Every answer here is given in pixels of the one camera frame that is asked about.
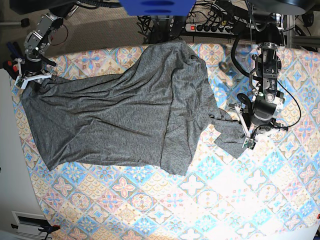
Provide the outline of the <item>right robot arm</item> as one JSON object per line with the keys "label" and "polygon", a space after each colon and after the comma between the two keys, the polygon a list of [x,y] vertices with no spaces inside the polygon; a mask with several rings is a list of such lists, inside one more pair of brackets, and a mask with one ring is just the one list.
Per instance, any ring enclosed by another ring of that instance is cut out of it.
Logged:
{"label": "right robot arm", "polygon": [[54,7],[41,16],[36,29],[31,31],[24,41],[24,54],[17,57],[18,75],[15,85],[25,89],[29,82],[41,84],[52,74],[47,71],[47,66],[55,67],[56,62],[45,57],[45,52],[52,43],[52,35],[63,25],[65,17],[74,7],[75,3],[68,3]]}

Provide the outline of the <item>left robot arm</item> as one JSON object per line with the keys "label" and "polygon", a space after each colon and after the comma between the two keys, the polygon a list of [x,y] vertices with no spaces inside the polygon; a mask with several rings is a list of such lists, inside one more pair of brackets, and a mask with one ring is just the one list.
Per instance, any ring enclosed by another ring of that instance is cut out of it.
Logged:
{"label": "left robot arm", "polygon": [[235,53],[241,34],[237,34],[231,49],[231,60],[240,73],[249,78],[252,97],[239,93],[239,103],[230,104],[240,119],[244,132],[243,147],[253,149],[262,136],[288,130],[276,121],[285,107],[284,93],[278,90],[278,75],[282,68],[277,52],[286,46],[284,16],[304,14],[314,1],[247,0],[250,29],[260,54],[253,54],[254,68],[246,72],[236,60]]}

